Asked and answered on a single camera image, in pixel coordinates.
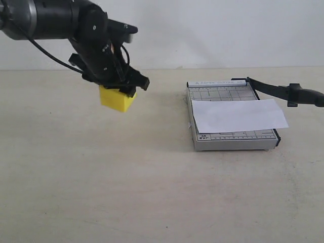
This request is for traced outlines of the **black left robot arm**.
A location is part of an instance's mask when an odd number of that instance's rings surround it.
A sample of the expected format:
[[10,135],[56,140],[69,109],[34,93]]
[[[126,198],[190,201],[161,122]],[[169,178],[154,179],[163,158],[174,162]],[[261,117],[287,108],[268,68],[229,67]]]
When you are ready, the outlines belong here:
[[[125,43],[138,32],[119,22],[92,1],[1,1],[1,32],[16,41],[28,40],[57,63],[107,90],[134,97],[147,90],[148,77],[130,66]],[[65,63],[37,40],[66,39],[75,50]]]

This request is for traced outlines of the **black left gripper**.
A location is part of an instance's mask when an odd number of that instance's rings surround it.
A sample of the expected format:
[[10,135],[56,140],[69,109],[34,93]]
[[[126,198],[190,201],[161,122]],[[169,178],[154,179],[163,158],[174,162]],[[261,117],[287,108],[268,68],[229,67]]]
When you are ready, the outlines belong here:
[[75,53],[69,63],[82,71],[82,77],[92,83],[103,85],[105,89],[133,98],[137,87],[147,91],[150,79],[130,66],[122,54],[124,41],[114,37],[103,39],[70,38]]

